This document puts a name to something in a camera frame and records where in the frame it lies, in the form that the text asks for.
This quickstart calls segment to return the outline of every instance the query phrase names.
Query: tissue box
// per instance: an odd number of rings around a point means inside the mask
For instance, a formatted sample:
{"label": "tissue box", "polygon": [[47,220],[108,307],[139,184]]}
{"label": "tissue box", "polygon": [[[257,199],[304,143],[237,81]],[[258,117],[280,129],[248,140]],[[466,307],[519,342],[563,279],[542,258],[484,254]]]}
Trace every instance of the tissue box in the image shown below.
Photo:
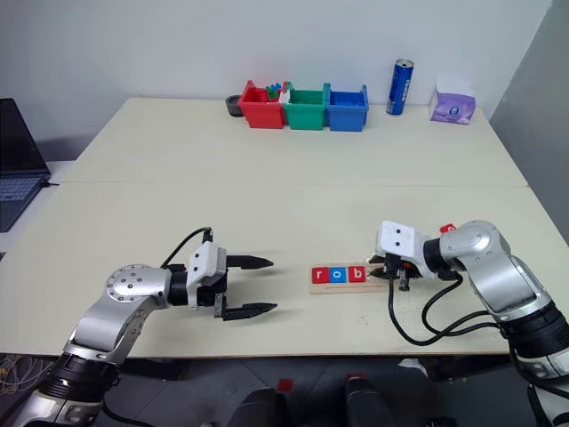
{"label": "tissue box", "polygon": [[429,117],[437,122],[467,125],[476,107],[470,83],[456,77],[440,77],[429,105]]}

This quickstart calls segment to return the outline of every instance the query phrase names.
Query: table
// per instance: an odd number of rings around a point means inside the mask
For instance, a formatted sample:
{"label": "table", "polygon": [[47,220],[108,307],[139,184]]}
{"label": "table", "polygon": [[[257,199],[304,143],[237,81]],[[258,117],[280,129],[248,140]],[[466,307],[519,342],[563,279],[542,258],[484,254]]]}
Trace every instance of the table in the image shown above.
{"label": "table", "polygon": [[[52,173],[50,182],[53,184],[61,184],[63,177],[71,165],[73,165],[73,161],[46,162],[46,164]],[[0,253],[8,252],[13,242],[18,239],[26,226],[34,220],[41,207],[57,189],[57,186],[41,189],[12,227],[5,233],[0,233]]]}
{"label": "table", "polygon": [[[229,304],[277,302],[278,308],[235,322],[214,319],[211,308],[191,314],[186,307],[157,311],[132,356],[504,352],[506,342],[493,329],[414,347],[389,322],[386,294],[308,293],[310,264],[364,261],[383,219],[430,234],[446,222],[494,222],[559,308],[569,312],[563,262],[569,249],[528,188],[273,186],[271,191],[277,197],[188,183],[66,183],[1,262],[7,268],[0,268],[0,283],[13,286],[0,289],[0,301],[10,302],[0,310],[0,322],[9,325],[0,351],[57,354],[113,270],[135,262],[157,266],[186,234],[204,225],[213,227],[215,240],[229,253],[275,262],[268,270],[232,270]],[[331,208],[334,199],[342,202]],[[187,262],[189,254],[190,248],[175,261]],[[413,336],[426,336],[421,307],[442,286],[422,280],[409,294],[397,294],[398,316]],[[464,285],[431,317],[443,326],[480,308]]]}
{"label": "table", "polygon": [[468,126],[428,115],[422,106],[402,116],[371,106],[361,133],[250,129],[223,102],[132,99],[66,181],[527,185],[482,110]]}
{"label": "table", "polygon": [[[481,111],[469,126],[426,117],[426,107],[391,117],[373,106],[363,133],[256,130],[219,101],[127,101],[0,262],[0,322],[10,326],[0,351],[58,354],[112,271],[157,266],[210,225],[230,254],[276,264],[231,271],[230,306],[278,308],[236,322],[207,308],[157,311],[131,356],[505,352],[494,330],[414,347],[389,322],[386,294],[308,292],[309,265],[363,262],[382,220],[436,235],[448,222],[485,219],[569,312],[567,245]],[[397,294],[410,334],[425,336],[420,308],[442,286],[421,280]],[[480,308],[465,284],[437,304],[432,323]]]}

